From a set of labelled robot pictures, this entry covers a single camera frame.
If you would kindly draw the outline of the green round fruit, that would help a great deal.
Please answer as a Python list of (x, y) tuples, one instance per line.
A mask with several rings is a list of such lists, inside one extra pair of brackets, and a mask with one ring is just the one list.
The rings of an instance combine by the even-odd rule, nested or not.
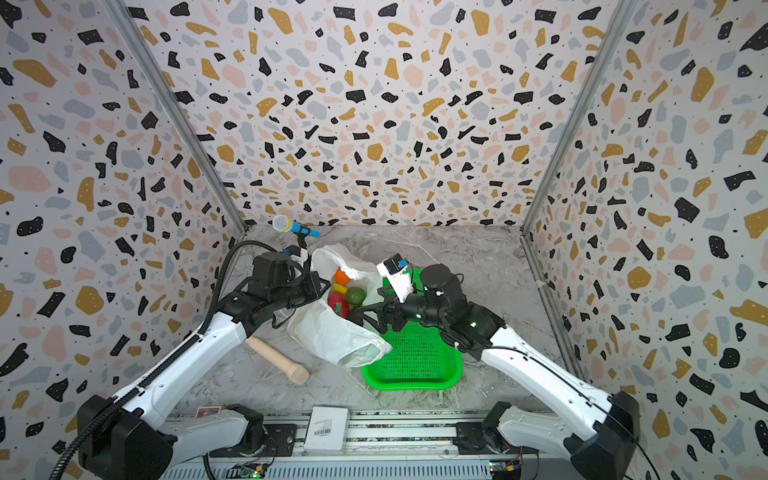
[(366, 297), (366, 290), (357, 286), (349, 287), (345, 293), (347, 303), (353, 307), (362, 306)]

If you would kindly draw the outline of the pink dragon fruit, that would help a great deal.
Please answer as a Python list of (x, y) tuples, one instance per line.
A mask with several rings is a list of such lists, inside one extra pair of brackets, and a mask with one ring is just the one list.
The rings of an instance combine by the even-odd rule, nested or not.
[(327, 304), (335, 315), (343, 319), (347, 318), (350, 311), (350, 305), (343, 294), (339, 292), (331, 292), (328, 295)]

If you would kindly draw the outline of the orange fruit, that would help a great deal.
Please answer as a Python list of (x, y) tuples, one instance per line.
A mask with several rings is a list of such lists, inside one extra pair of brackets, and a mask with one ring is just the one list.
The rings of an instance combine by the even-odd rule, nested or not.
[(348, 277), (348, 275), (341, 268), (338, 268), (334, 274), (334, 283), (341, 286), (346, 286), (350, 282), (351, 279)]

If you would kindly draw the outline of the white plastic bag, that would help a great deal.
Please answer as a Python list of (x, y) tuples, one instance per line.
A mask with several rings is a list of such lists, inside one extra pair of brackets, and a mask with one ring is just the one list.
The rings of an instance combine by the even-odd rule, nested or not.
[[(342, 270), (354, 286), (365, 291), (365, 306), (383, 300), (378, 293), (383, 277), (376, 265), (356, 257), (340, 243), (316, 249), (312, 270), (329, 281), (337, 270)], [(337, 315), (328, 304), (329, 296), (325, 293), (321, 299), (297, 309), (287, 325), (295, 341), (309, 353), (345, 368), (373, 364), (391, 352), (392, 346), (373, 327), (358, 326)]]

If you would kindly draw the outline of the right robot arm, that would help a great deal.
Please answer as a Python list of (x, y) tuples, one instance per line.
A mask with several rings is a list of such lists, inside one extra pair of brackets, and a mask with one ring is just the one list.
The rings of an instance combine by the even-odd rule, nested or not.
[(417, 280), (404, 266), (379, 265), (388, 281), (382, 301), (360, 306), (349, 321), (378, 333), (409, 323), (438, 330), (441, 339), (524, 387), (548, 408), (526, 413), (497, 403), (482, 423), (487, 447), (530, 447), (571, 463), (585, 479), (623, 479), (639, 447), (639, 405), (629, 394), (609, 394), (577, 378), (527, 343), (490, 309), (467, 299), (463, 277), (443, 264)]

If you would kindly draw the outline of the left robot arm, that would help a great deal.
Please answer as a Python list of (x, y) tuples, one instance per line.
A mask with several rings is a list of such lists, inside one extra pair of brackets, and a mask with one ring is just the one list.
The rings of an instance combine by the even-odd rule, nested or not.
[(200, 327), (157, 365), (114, 395), (94, 395), (77, 412), (78, 434), (51, 476), (71, 460), (101, 479), (158, 479), (167, 469), (213, 451), (252, 456), (268, 447), (261, 413), (240, 404), (200, 418), (169, 416), (186, 393), (224, 356), (278, 311), (323, 297), (330, 281), (283, 252), (254, 258), (251, 276), (219, 299)]

